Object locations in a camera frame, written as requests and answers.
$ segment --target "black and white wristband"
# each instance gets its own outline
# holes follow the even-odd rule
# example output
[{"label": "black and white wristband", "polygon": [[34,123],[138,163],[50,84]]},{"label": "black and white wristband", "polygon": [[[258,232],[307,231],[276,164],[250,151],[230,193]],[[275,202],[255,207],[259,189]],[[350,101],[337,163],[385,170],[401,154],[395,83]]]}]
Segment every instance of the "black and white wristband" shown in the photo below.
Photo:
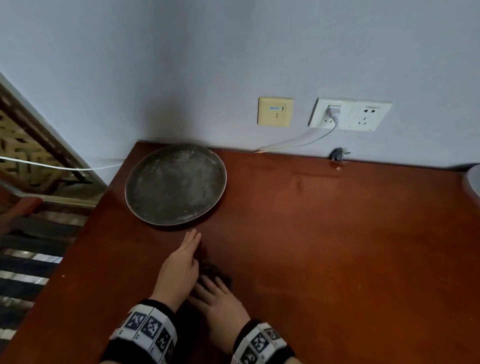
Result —
[{"label": "black and white wristband", "polygon": [[231,364],[283,364],[295,352],[266,322],[251,320],[235,341]]},{"label": "black and white wristband", "polygon": [[177,343],[174,313],[163,303],[142,300],[110,336],[100,361],[167,364]]}]

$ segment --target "white cable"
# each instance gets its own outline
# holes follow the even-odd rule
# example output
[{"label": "white cable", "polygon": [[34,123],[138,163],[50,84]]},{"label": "white cable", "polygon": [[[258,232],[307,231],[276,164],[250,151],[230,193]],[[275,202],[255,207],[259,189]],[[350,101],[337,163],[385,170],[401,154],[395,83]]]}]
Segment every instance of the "white cable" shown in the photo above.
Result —
[{"label": "white cable", "polygon": [[8,157],[2,157],[0,156],[0,159],[6,159],[6,160],[12,160],[14,162],[20,162],[20,163],[27,163],[27,164],[34,164],[36,166],[42,166],[42,167],[49,167],[49,168],[54,168],[56,170],[104,170],[107,168],[113,168],[113,167],[119,167],[121,164],[115,164],[113,166],[105,166],[105,167],[97,167],[97,168],[67,168],[67,167],[57,167],[57,166],[51,166],[49,164],[43,164],[43,163],[36,163],[36,162],[30,162],[28,160],[21,160],[21,159],[16,159],[16,158],[8,158]]},{"label": "white cable", "polygon": [[262,150],[261,148],[259,150],[257,150],[255,153],[266,153],[266,152],[272,152],[274,150],[280,150],[280,149],[287,149],[287,148],[297,148],[299,146],[307,146],[309,144],[313,144],[315,142],[318,142],[320,139],[323,139],[325,138],[327,135],[329,135],[331,132],[333,132],[333,130],[335,130],[336,128],[338,128],[338,123],[340,123],[340,107],[333,107],[333,106],[329,106],[328,109],[327,109],[327,114],[328,116],[330,116],[333,121],[335,122],[335,126],[333,127],[332,130],[330,130],[328,133],[322,135],[321,137],[311,141],[311,142],[308,142],[308,143],[305,143],[305,144],[300,144],[300,145],[297,145],[297,146],[281,146],[279,148],[271,148],[271,149],[265,149],[265,150]]}]

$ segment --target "wooden table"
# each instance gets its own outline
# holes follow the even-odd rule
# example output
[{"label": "wooden table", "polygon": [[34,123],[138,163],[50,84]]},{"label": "wooden table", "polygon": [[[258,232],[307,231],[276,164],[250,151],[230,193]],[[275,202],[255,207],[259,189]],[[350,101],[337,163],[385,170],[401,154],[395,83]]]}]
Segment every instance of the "wooden table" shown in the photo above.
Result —
[{"label": "wooden table", "polygon": [[[96,363],[184,231],[126,207],[138,143],[2,363]],[[480,213],[461,174],[216,150],[225,195],[198,229],[251,315],[304,363],[480,363]],[[219,363],[183,307],[173,363]]]}]

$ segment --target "round plate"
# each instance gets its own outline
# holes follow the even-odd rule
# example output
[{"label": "round plate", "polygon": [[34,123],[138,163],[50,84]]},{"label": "round plate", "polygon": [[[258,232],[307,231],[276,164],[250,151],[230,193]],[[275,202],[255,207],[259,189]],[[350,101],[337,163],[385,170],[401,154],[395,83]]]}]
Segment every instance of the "round plate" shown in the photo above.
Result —
[{"label": "round plate", "polygon": [[130,210],[161,226],[192,221],[222,197],[227,171],[222,160],[203,146],[166,146],[133,168],[125,185]]}]

